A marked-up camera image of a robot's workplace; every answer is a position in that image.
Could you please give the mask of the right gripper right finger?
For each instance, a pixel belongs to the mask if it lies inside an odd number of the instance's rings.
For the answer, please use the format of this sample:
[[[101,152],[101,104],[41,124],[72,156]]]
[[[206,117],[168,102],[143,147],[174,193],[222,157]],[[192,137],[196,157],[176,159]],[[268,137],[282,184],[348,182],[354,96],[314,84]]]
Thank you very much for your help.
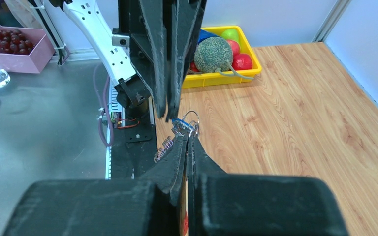
[[[191,236],[347,236],[336,198],[314,177],[228,174],[200,140],[187,146]]]

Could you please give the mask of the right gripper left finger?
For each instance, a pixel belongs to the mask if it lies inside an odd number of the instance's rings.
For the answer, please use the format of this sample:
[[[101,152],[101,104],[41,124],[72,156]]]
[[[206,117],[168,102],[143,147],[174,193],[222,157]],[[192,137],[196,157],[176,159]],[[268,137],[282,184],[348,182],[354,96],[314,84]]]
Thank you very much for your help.
[[[136,179],[46,180],[20,198],[5,236],[182,236],[187,137]]]

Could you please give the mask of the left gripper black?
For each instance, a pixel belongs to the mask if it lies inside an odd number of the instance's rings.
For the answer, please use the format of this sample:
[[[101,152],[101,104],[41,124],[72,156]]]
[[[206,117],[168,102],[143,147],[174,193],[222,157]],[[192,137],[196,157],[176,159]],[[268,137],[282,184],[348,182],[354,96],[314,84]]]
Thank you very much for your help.
[[[132,65],[159,118],[178,116],[182,85],[200,33],[205,0],[119,0],[117,36],[127,36]]]

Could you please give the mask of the blue tag key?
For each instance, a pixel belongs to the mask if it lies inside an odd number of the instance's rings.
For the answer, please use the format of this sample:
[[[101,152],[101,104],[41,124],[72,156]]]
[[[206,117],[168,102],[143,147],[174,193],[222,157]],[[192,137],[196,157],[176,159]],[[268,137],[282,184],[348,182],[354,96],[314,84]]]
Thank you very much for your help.
[[[194,113],[197,117],[197,120],[187,121],[186,117],[188,114]],[[176,136],[185,136],[188,135],[189,137],[194,136],[197,137],[199,135],[199,122],[200,118],[197,112],[191,110],[185,113],[182,118],[174,118],[172,119],[172,132]]]

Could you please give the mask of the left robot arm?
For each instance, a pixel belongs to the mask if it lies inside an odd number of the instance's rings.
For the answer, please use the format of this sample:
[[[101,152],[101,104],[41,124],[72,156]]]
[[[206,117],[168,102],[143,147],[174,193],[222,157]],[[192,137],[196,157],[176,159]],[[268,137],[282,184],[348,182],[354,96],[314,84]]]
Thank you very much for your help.
[[[151,96],[159,118],[178,116],[183,81],[193,60],[204,0],[121,0],[110,28],[94,0],[53,0],[85,35],[112,83],[134,105]]]

